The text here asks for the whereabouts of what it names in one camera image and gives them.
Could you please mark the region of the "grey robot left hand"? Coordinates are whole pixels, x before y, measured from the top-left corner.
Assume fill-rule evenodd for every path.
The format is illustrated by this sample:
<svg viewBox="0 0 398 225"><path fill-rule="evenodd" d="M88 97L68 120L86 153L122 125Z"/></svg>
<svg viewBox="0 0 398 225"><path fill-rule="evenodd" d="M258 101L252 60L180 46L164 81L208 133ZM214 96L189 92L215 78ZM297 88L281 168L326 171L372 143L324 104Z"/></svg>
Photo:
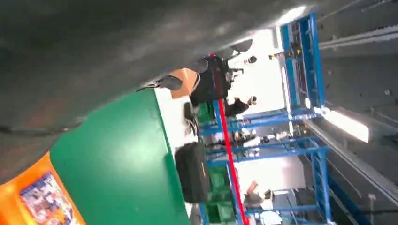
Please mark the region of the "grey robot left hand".
<svg viewBox="0 0 398 225"><path fill-rule="evenodd" d="M0 182L90 112L320 0L3 0Z"/></svg>

